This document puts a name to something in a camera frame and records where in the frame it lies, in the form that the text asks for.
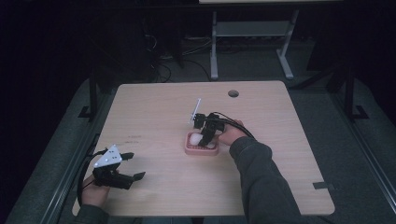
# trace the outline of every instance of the human arm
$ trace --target human arm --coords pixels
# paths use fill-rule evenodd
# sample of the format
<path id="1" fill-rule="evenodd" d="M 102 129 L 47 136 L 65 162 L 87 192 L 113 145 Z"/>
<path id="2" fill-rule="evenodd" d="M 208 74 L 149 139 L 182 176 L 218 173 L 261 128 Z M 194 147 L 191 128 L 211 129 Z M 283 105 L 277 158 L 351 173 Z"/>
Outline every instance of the human arm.
<path id="1" fill-rule="evenodd" d="M 305 223 L 288 182 L 272 161 L 271 148 L 230 125 L 219 140 L 231 145 L 248 223 Z"/>
<path id="2" fill-rule="evenodd" d="M 103 210 L 110 187 L 96 186 L 94 177 L 90 175 L 83 184 L 81 195 L 82 205 L 71 224 L 106 224 L 108 213 Z"/>

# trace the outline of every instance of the black tape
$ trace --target black tape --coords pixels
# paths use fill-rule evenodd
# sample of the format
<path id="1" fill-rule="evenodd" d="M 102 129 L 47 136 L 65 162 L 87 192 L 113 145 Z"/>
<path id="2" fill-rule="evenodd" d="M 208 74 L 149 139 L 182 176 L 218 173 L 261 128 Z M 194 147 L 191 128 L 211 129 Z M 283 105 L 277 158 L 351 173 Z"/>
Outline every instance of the black tape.
<path id="1" fill-rule="evenodd" d="M 332 184 L 327 184 L 326 182 L 317 182 L 313 183 L 315 189 L 328 189 L 334 190 L 334 186 Z"/>

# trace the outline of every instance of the hole in table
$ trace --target hole in table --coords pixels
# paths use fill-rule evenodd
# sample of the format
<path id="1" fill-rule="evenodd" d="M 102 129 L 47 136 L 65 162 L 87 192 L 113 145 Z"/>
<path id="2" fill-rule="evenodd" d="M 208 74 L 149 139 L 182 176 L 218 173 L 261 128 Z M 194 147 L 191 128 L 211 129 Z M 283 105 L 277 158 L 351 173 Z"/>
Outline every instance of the hole in table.
<path id="1" fill-rule="evenodd" d="M 234 90 L 228 91 L 228 95 L 235 98 L 239 95 L 239 91 L 234 91 Z"/>

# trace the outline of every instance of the black cable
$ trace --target black cable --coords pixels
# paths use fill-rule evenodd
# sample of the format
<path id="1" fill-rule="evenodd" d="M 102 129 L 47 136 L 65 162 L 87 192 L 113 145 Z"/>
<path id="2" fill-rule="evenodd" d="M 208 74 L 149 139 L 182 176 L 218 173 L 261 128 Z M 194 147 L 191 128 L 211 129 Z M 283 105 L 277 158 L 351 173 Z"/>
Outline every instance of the black cable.
<path id="1" fill-rule="evenodd" d="M 85 185 L 85 186 L 82 188 L 82 190 L 84 190 L 85 188 L 87 188 L 91 183 L 93 183 L 93 181 L 95 181 L 95 180 L 92 180 L 90 183 L 88 183 L 87 185 Z"/>
<path id="2" fill-rule="evenodd" d="M 223 123 L 226 123 L 226 124 L 230 124 L 230 125 L 234 126 L 235 128 L 241 130 L 248 137 L 255 138 L 253 136 L 253 134 L 251 134 L 251 132 L 247 128 L 245 128 L 244 126 L 236 123 L 235 121 L 230 121 L 228 119 L 203 119 L 203 121 L 217 121 L 217 122 L 223 122 Z"/>
<path id="3" fill-rule="evenodd" d="M 78 199 L 78 204 L 79 206 L 81 206 L 82 204 L 82 200 L 81 200 L 81 195 L 82 195 L 82 190 L 87 187 L 85 186 L 84 188 L 82 187 L 82 183 L 84 182 L 84 177 L 85 177 L 85 173 L 87 172 L 88 166 L 90 165 L 91 161 L 93 160 L 93 158 L 95 158 L 97 155 L 104 155 L 107 152 L 107 148 L 105 150 L 102 151 L 98 151 L 95 154 L 91 155 L 84 163 L 84 166 L 81 169 L 81 173 L 79 174 L 79 178 L 78 178 L 78 183 L 77 183 L 77 199 Z"/>
<path id="4" fill-rule="evenodd" d="M 210 78 L 210 75 L 206 72 L 206 69 L 205 69 L 200 63 L 195 62 L 195 61 L 192 61 L 192 60 L 187 60 L 187 59 L 183 59 L 182 61 L 197 64 L 198 66 L 200 66 L 200 67 L 204 70 L 204 72 L 206 73 L 207 79 L 208 79 L 209 81 L 212 81 L 212 79 Z"/>
<path id="5" fill-rule="evenodd" d="M 222 115 L 224 118 L 227 118 L 227 119 L 229 119 L 230 121 L 234 121 L 235 123 L 238 123 L 238 122 L 236 122 L 235 120 L 231 119 L 230 117 L 225 116 L 224 114 L 222 114 L 222 113 L 220 113 L 220 112 L 213 112 L 213 113 L 214 113 L 214 114 L 218 114 L 218 115 Z"/>
<path id="6" fill-rule="evenodd" d="M 164 65 L 164 64 L 162 64 L 162 63 L 159 63 L 158 65 L 164 67 L 164 68 L 165 68 L 166 70 L 168 70 L 168 72 L 169 72 L 168 77 L 165 79 L 165 81 L 162 81 L 162 83 L 165 83 L 165 82 L 169 81 L 170 78 L 171 78 L 171 76 L 172 76 L 172 70 L 171 70 L 168 66 L 166 66 L 166 65 Z"/>

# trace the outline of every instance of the table leg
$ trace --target table leg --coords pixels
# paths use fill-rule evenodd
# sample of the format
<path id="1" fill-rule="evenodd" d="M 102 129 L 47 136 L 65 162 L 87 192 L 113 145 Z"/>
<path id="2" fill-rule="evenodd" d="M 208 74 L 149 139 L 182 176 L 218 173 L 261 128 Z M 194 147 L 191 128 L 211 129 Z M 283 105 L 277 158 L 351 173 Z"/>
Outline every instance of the table leg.
<path id="1" fill-rule="evenodd" d="M 213 12 L 213 23 L 212 23 L 212 52 L 210 53 L 210 78 L 217 80 L 218 74 L 218 58 L 216 57 L 216 25 L 217 25 L 217 12 Z"/>
<path id="2" fill-rule="evenodd" d="M 283 72 L 285 73 L 285 76 L 287 79 L 293 79 L 293 73 L 291 72 L 291 69 L 289 67 L 288 60 L 286 59 L 286 51 L 288 50 L 289 47 L 289 42 L 291 40 L 291 35 L 293 34 L 294 26 L 297 21 L 299 10 L 294 10 L 293 15 L 291 16 L 291 20 L 288 26 L 288 30 L 285 35 L 285 42 L 282 46 L 281 49 L 277 49 L 277 57 L 280 61 L 280 64 L 282 65 Z"/>

